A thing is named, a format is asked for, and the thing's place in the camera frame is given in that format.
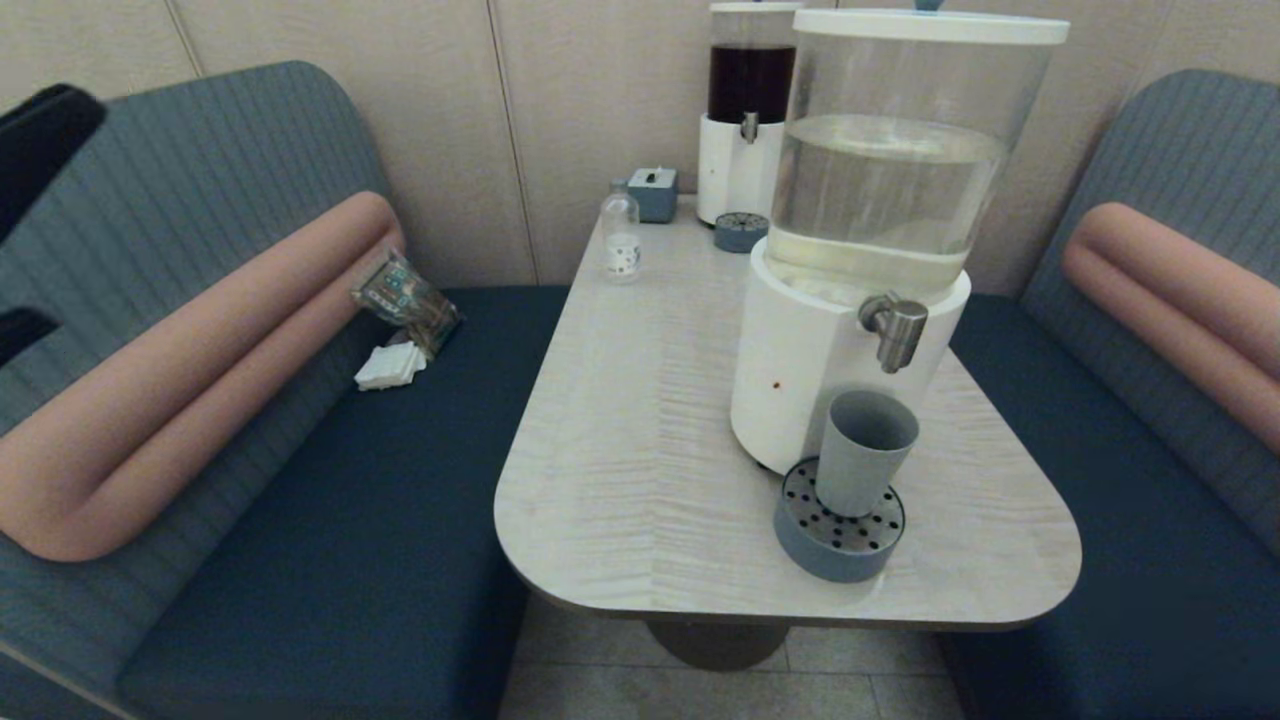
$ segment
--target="gray tissue box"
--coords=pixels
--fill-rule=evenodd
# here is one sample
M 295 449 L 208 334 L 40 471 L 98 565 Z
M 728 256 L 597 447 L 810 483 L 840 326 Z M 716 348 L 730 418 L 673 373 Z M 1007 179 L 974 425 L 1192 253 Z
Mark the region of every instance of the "gray tissue box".
M 669 223 L 676 217 L 676 170 L 640 168 L 627 181 L 627 192 L 640 205 L 641 223 Z

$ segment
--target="perforated drip tray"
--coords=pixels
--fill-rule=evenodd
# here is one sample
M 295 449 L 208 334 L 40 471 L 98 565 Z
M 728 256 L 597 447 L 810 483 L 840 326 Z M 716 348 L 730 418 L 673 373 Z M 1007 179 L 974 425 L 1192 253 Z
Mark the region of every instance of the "perforated drip tray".
M 773 532 L 791 560 L 819 578 L 856 583 L 879 573 L 906 529 L 902 500 L 892 487 L 863 518 L 823 507 L 814 486 L 818 459 L 803 460 L 782 479 Z

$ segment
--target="gray cup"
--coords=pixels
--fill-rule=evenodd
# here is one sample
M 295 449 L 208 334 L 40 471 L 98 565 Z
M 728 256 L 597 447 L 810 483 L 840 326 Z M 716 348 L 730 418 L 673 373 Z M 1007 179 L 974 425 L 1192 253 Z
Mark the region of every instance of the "gray cup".
M 855 389 L 827 411 L 814 492 L 832 512 L 861 518 L 888 487 L 920 436 L 920 423 L 887 395 Z

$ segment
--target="table pedestal base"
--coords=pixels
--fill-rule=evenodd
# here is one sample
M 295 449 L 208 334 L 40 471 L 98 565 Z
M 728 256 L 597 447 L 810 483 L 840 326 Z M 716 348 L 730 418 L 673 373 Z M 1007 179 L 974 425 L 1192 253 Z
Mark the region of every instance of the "table pedestal base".
M 723 623 L 646 623 L 658 644 L 694 667 L 746 670 L 767 660 L 782 641 L 786 625 Z

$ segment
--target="spigot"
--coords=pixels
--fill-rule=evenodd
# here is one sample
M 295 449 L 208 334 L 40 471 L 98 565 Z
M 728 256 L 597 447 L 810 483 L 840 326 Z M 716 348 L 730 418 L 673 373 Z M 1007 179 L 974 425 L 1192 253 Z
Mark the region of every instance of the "spigot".
M 739 135 L 742 136 L 742 140 L 745 140 L 748 145 L 753 145 L 755 142 L 755 136 L 759 132 L 759 129 L 760 129 L 760 114 L 748 113 L 746 117 L 742 118 L 742 124 L 739 126 L 737 132 Z
M 868 297 L 858 310 L 858 319 L 864 328 L 879 336 L 876 359 L 881 361 L 881 370 L 892 375 L 911 364 L 924 323 L 929 319 L 929 309 L 890 291 Z

